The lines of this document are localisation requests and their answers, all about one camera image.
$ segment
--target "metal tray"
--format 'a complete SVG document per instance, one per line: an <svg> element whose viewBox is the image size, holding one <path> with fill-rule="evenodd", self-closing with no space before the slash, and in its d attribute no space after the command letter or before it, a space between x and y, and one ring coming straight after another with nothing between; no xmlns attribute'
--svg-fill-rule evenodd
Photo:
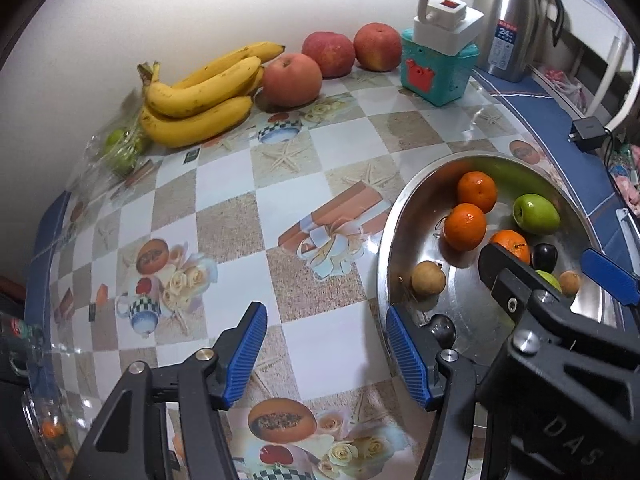
<svg viewBox="0 0 640 480"><path fill-rule="evenodd" d="M498 201L486 215L487 230L473 251L457 253L440 236L440 220L456 205L456 184L467 171L483 171L494 179ZM453 348L479 364L489 365L513 330L513 321L491 297L478 276L478 254L498 230L519 231L512 216L514 200L537 193L550 200L561 218L560 229L551 236L524 234L530 245L548 242L558 248L554 274L579 269L582 252L600 249L593 228L571 199L542 173L524 162L489 152L449 155L428 165L402 190L389 214L380 242L378 304L385 333L386 310L391 304L409 305L420 324L437 312L449 316L457 339ZM408 294L415 265L423 260L442 264L447 286L438 296L418 301ZM601 321L605 295L584 278L571 310Z"/></svg>

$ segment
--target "banana bunch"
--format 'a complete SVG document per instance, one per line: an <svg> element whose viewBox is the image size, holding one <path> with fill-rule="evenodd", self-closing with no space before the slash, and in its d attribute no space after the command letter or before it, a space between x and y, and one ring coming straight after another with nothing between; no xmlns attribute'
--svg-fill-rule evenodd
<svg viewBox="0 0 640 480"><path fill-rule="evenodd" d="M145 88L140 125L159 144L180 148L216 136L244 121L262 85L261 64L284 52L269 41L221 56L173 86L160 82L160 64L138 65Z"/></svg>

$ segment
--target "blue gripper pad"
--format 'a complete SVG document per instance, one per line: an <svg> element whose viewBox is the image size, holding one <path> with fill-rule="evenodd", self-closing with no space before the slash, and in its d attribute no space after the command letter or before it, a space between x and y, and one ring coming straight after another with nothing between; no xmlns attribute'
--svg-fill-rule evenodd
<svg viewBox="0 0 640 480"><path fill-rule="evenodd" d="M626 272L594 249L587 249L580 257L582 272L625 306L640 303L638 278Z"/></svg>
<svg viewBox="0 0 640 480"><path fill-rule="evenodd" d="M394 306L386 311L386 335L411 398L420 404L420 407L425 408L431 399L427 368Z"/></svg>
<svg viewBox="0 0 640 480"><path fill-rule="evenodd" d="M239 335L240 340L236 345L236 351L226 368L226 385L222 397L228 407L242 397L267 333L267 308L261 303L252 303L254 304L257 305L257 309L251 318L245 319L247 317L245 314L238 326L233 329L244 330L244 333Z"/></svg>

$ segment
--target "white wall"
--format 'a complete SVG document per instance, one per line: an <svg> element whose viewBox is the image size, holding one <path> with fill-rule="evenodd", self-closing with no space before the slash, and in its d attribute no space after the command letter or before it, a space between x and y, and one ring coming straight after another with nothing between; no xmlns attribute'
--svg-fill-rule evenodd
<svg viewBox="0 0 640 480"><path fill-rule="evenodd" d="M0 274L24 275L40 216L95 130L162 61L173 82L243 44L411 25L417 0L47 0L0 72Z"/></svg>

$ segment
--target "screw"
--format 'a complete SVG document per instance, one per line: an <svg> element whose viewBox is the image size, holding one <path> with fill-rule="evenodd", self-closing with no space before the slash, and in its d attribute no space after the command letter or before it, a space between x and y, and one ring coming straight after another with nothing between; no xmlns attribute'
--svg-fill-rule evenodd
<svg viewBox="0 0 640 480"><path fill-rule="evenodd" d="M209 361L214 355L212 348L201 348L196 352L196 359L198 361Z"/></svg>
<svg viewBox="0 0 640 480"><path fill-rule="evenodd" d="M141 374L145 369L145 364L142 361L133 361L129 365L129 372L132 374Z"/></svg>
<svg viewBox="0 0 640 480"><path fill-rule="evenodd" d="M541 290L541 289L534 290L533 294L542 303L553 303L554 297L551 294L549 294L546 290Z"/></svg>
<svg viewBox="0 0 640 480"><path fill-rule="evenodd" d="M458 352L447 348L440 352L440 357L442 357L442 359L447 363L453 363L458 360Z"/></svg>
<svg viewBox="0 0 640 480"><path fill-rule="evenodd" d="M540 350L540 339L531 330L518 330L513 334L511 344L524 355L535 355Z"/></svg>

